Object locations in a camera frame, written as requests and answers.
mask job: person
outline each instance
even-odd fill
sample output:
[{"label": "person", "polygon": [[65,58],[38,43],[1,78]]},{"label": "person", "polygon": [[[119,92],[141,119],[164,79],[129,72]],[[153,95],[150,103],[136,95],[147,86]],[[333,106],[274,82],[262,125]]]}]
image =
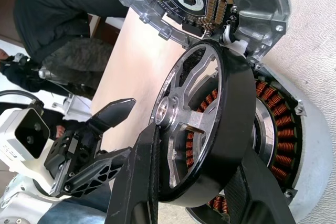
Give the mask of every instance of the person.
[{"label": "person", "polygon": [[[20,103],[0,102],[0,115],[5,111],[13,108],[26,109],[27,105]],[[75,131],[85,127],[85,123],[76,120],[64,120],[64,115],[54,110],[44,109],[42,115],[43,121],[50,129],[50,139],[56,140],[61,137],[66,130]]]},{"label": "person", "polygon": [[88,13],[125,17],[127,11],[118,0],[16,0],[14,22],[34,61],[96,90],[113,46],[90,38]]},{"label": "person", "polygon": [[41,90],[67,97],[70,93],[92,99],[94,91],[83,86],[75,87],[74,85],[60,85],[41,79],[39,70],[41,65],[34,62],[27,56],[17,53],[15,56],[9,56],[4,50],[0,49],[0,73],[8,81],[18,85],[22,89],[31,93]]}]

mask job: copper coil winding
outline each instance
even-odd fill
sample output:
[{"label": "copper coil winding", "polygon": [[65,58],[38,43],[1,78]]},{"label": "copper coil winding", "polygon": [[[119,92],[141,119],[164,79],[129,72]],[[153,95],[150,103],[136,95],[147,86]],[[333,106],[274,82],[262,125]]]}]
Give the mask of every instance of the copper coil winding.
[{"label": "copper coil winding", "polygon": [[192,148],[193,147],[193,142],[192,141],[188,141],[186,147],[187,147],[187,149]]},{"label": "copper coil winding", "polygon": [[213,207],[213,205],[214,205],[214,201],[215,201],[214,199],[210,200],[210,201],[208,202],[208,205],[211,206],[211,207]]},{"label": "copper coil winding", "polygon": [[275,158],[275,161],[281,165],[289,167],[291,166],[293,159],[291,159],[290,157],[283,156],[283,155],[277,155]]},{"label": "copper coil winding", "polygon": [[284,114],[286,111],[288,111],[288,107],[285,103],[283,103],[283,104],[274,108],[273,114],[278,116],[278,115]]},{"label": "copper coil winding", "polygon": [[293,118],[290,115],[283,116],[275,121],[278,127],[285,126],[293,122]]},{"label": "copper coil winding", "polygon": [[185,153],[186,157],[192,157],[193,156],[193,150],[188,150]]},{"label": "copper coil winding", "polygon": [[257,90],[257,95],[258,96],[261,95],[261,93],[263,92],[263,90],[265,89],[265,87],[266,87],[266,83],[264,83],[264,82],[260,82],[260,83],[257,84],[256,90]]},{"label": "copper coil winding", "polygon": [[205,98],[205,100],[206,100],[206,102],[207,102],[209,105],[214,101],[214,99],[212,98],[212,95],[211,95],[211,94],[209,94],[209,95]]},{"label": "copper coil winding", "polygon": [[278,150],[283,152],[294,152],[295,145],[293,143],[279,143]]},{"label": "copper coil winding", "polygon": [[192,139],[194,139],[194,133],[193,133],[193,132],[188,133],[188,135],[187,135],[187,139],[188,139],[188,140],[192,140]]},{"label": "copper coil winding", "polygon": [[206,104],[206,102],[202,102],[202,103],[201,103],[201,108],[202,108],[203,110],[206,110],[207,107],[208,107],[208,104]]},{"label": "copper coil winding", "polygon": [[217,92],[217,89],[213,90],[213,91],[211,92],[211,94],[212,94],[212,96],[213,96],[214,100],[216,100],[216,99],[217,99],[217,97],[218,97],[218,92]]},{"label": "copper coil winding", "polygon": [[263,95],[261,96],[261,98],[263,98],[265,101],[267,101],[268,98],[270,98],[270,97],[274,94],[275,91],[276,91],[276,90],[275,90],[274,88],[272,88],[272,87],[268,87],[268,88],[264,91],[264,93],[263,93]]},{"label": "copper coil winding", "polygon": [[218,211],[222,208],[222,200],[223,198],[221,196],[216,196],[214,200],[214,208]]},{"label": "copper coil winding", "polygon": [[191,167],[191,166],[193,166],[193,164],[194,164],[194,159],[192,157],[188,158],[187,159],[187,166],[188,166],[188,168]]},{"label": "copper coil winding", "polygon": [[284,129],[282,131],[278,131],[278,137],[280,138],[291,138],[296,137],[294,129]]},{"label": "copper coil winding", "polygon": [[228,208],[227,208],[227,201],[226,201],[226,198],[223,198],[223,202],[222,202],[222,211],[223,211],[223,213],[225,213],[225,214],[228,214],[228,213],[229,213]]},{"label": "copper coil winding", "polygon": [[282,101],[282,97],[279,94],[275,94],[269,101],[267,102],[267,105],[270,108],[273,108],[275,105],[277,105],[279,102]]},{"label": "copper coil winding", "polygon": [[271,172],[273,173],[273,175],[279,179],[280,181],[284,181],[286,180],[287,176],[288,176],[288,173],[286,173],[285,171],[279,169],[279,168],[276,168],[275,166],[272,166],[271,168]]}]

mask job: gray pants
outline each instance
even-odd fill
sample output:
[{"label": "gray pants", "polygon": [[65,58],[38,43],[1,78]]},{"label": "gray pants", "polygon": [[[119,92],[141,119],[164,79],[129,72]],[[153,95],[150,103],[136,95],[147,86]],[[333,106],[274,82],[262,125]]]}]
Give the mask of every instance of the gray pants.
[{"label": "gray pants", "polygon": [[94,38],[75,38],[42,62],[63,80],[97,89],[113,46]]}]

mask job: hand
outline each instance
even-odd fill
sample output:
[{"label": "hand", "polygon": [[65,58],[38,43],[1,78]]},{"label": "hand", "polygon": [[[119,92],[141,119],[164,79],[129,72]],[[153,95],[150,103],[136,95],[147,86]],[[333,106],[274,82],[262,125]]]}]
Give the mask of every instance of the hand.
[{"label": "hand", "polygon": [[63,126],[56,126],[56,139],[60,138],[61,136],[63,136],[65,132],[65,128]]}]

